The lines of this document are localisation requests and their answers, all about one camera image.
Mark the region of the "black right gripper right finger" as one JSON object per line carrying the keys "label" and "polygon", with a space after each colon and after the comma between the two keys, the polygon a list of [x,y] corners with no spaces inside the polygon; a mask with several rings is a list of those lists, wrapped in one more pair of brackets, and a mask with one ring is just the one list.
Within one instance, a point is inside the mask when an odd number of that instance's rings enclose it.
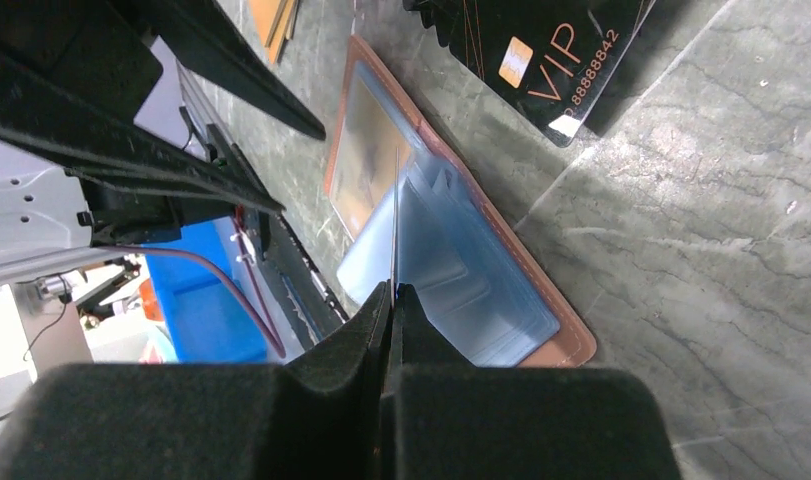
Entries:
{"label": "black right gripper right finger", "polygon": [[400,287],[386,395],[390,479],[677,479],[661,410],[603,368],[477,367]]}

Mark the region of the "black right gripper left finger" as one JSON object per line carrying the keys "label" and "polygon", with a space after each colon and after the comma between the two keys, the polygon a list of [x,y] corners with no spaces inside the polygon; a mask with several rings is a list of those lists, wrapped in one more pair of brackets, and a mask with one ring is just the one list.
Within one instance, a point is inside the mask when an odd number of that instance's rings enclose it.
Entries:
{"label": "black right gripper left finger", "polygon": [[368,479],[391,288],[287,364],[70,364],[0,432],[0,479]]}

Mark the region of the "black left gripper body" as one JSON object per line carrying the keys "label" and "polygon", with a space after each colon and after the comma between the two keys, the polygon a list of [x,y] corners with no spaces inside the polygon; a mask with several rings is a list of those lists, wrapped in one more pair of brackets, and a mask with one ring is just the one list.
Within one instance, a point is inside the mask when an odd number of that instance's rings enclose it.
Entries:
{"label": "black left gripper body", "polygon": [[[0,53],[57,87],[131,121],[164,73],[154,41],[127,1],[0,1]],[[81,223],[98,245],[142,244],[180,236],[180,204],[124,192],[109,176],[79,178],[88,204]]]}

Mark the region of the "tan leather card holder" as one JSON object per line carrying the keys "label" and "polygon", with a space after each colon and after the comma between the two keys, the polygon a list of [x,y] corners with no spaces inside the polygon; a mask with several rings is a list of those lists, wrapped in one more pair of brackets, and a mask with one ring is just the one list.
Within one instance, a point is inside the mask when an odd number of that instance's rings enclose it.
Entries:
{"label": "tan leather card holder", "polygon": [[457,152],[435,130],[361,37],[349,38],[337,128],[353,65],[366,62],[407,118],[414,148],[337,278],[356,303],[380,282],[411,285],[435,328],[479,366],[578,367],[597,350],[593,333],[511,229]]}

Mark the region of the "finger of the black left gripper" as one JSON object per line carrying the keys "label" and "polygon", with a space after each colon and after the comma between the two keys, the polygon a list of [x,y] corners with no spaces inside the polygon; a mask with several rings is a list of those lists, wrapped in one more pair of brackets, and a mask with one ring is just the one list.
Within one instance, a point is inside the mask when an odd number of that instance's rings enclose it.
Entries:
{"label": "finger of the black left gripper", "polygon": [[320,120],[258,57],[218,2],[140,0],[111,3],[141,32],[160,37],[188,70],[316,140]]}
{"label": "finger of the black left gripper", "polygon": [[108,188],[241,204],[278,214],[261,187],[136,126],[139,100],[105,108],[37,70],[0,32],[0,141]]}

